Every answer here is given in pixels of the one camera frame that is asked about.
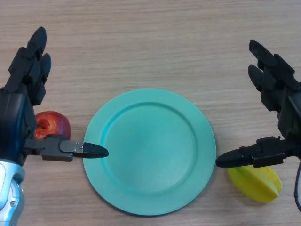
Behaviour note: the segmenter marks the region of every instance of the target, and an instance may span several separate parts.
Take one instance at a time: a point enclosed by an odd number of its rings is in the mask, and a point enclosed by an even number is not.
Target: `red apple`
[[[69,120],[59,112],[40,112],[36,115],[37,127],[34,132],[36,139],[44,139],[47,135],[64,135],[67,139],[71,136]]]

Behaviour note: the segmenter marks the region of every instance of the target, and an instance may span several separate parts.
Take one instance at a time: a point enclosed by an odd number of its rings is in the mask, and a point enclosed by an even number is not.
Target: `wood grain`
[[[300,80],[299,0],[2,0],[0,85],[17,49],[44,26],[52,69],[43,104],[59,111],[81,140],[94,113],[114,96],[135,88],[175,91],[209,119],[217,154],[278,136],[277,118],[260,103],[247,76],[255,39],[279,53]],[[215,169],[205,191],[166,216],[140,218],[100,200],[82,161],[29,157],[21,226],[299,226],[293,200],[297,159],[274,167],[281,196],[261,205],[240,194],[225,170]]]

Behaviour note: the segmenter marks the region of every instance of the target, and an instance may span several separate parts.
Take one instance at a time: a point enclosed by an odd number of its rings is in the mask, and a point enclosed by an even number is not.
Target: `wooden table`
[[[36,112],[66,115],[72,139],[82,140],[94,113],[136,88],[175,91],[209,119],[217,154],[278,136],[277,118],[260,103],[247,75],[255,58],[250,39],[301,67],[299,0],[2,0],[0,85],[20,46],[44,26],[52,69]],[[224,169],[215,169],[202,194],[185,208],[157,218],[121,213],[97,197],[82,160],[29,157],[21,226],[299,226],[293,200],[298,160],[274,169],[283,192],[262,205],[244,197]]]

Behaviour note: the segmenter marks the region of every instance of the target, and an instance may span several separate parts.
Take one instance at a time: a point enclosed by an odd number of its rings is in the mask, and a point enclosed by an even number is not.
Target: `plate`
[[[92,118],[85,142],[109,156],[84,159],[94,189],[128,213],[155,216],[195,199],[213,172],[216,147],[203,113],[162,89],[137,89],[106,103]]]

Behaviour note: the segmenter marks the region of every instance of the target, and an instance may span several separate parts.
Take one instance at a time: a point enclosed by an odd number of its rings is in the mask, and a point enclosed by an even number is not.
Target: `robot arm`
[[[216,159],[218,167],[254,167],[283,163],[283,159],[296,156],[301,158],[301,85],[294,78],[294,69],[278,54],[272,55],[261,44],[250,41],[249,50],[257,58],[257,67],[250,65],[249,77],[258,91],[261,102],[269,111],[277,111],[278,128],[285,138],[266,137],[256,144],[222,154]],[[295,183],[295,200],[298,201],[298,182],[301,163]]]
[[[9,67],[10,77],[0,89],[0,226],[17,224],[24,206],[21,183],[27,155],[44,160],[72,161],[73,157],[102,158],[108,151],[99,145],[66,140],[62,136],[34,139],[33,106],[40,105],[51,58],[44,54],[46,31],[40,27],[27,47],[21,47]]]

